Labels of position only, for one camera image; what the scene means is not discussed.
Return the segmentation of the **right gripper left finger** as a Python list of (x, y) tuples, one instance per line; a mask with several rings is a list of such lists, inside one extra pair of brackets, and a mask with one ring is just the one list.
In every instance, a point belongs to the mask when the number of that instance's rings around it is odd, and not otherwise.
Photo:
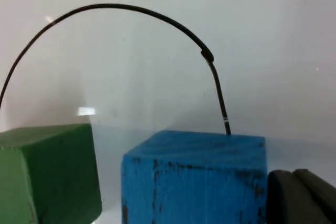
[(324, 223), (324, 213), (291, 172), (268, 174), (266, 223)]

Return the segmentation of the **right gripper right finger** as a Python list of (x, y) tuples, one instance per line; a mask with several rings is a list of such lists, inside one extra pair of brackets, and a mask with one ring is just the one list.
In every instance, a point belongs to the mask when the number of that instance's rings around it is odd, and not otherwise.
[(308, 169), (296, 169), (293, 173), (308, 188), (324, 215), (335, 223), (335, 187)]

